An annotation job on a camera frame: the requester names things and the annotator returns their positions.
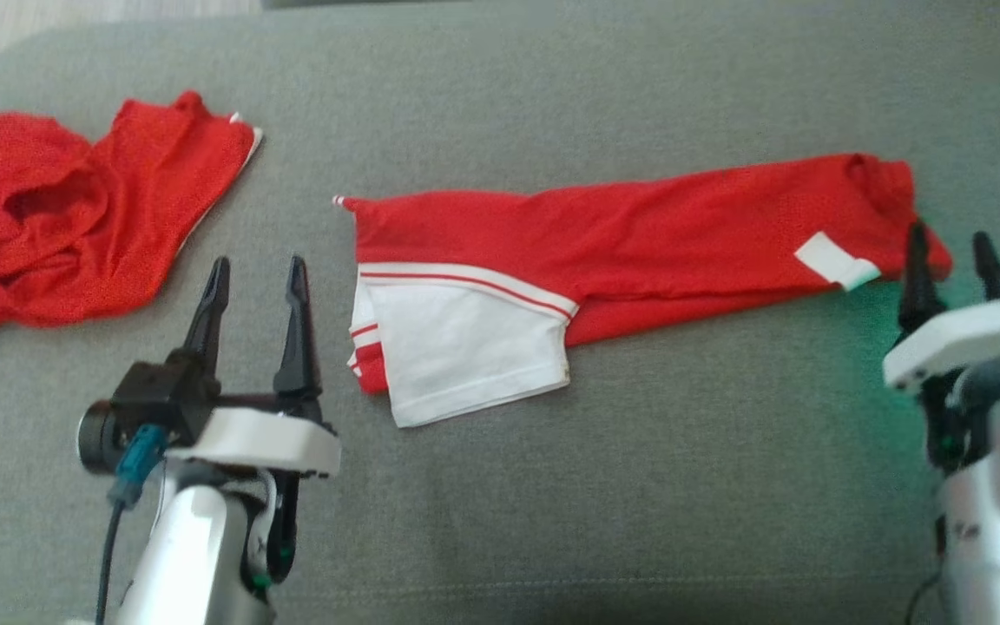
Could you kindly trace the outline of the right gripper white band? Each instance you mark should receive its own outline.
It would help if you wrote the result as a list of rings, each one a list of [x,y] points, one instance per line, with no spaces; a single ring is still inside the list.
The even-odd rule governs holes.
[[[985,302],[948,309],[929,262],[927,227],[920,220],[910,226],[898,305],[900,336],[881,364],[885,388],[914,397],[924,384],[948,373],[1000,363],[1000,257],[985,231],[972,235],[971,249]]]

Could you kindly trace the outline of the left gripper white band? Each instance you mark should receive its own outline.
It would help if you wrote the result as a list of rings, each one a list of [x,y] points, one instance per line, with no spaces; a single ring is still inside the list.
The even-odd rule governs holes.
[[[231,264],[220,256],[187,329],[180,352],[198,361],[208,375],[217,372],[220,328],[229,304]],[[210,465],[295,472],[301,476],[339,474],[341,440],[323,419],[321,371],[313,323],[308,268],[302,257],[291,258],[286,278],[288,328],[273,377],[275,396],[257,405],[250,397],[231,397],[207,413],[207,422],[192,443],[171,444],[166,459],[197,460]]]

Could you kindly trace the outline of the red white basketball jersey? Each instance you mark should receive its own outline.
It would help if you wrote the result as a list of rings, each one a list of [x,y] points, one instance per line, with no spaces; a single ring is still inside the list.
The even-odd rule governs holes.
[[[336,202],[356,226],[348,365],[400,428],[568,386],[573,345],[899,280],[920,222],[909,165],[858,153]]]

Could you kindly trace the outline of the red shorts white stripe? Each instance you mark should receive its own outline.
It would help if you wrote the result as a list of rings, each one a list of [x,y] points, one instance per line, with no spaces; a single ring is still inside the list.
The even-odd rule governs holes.
[[[149,305],[263,130],[194,91],[127,99],[89,140],[0,112],[0,326],[58,327]]]

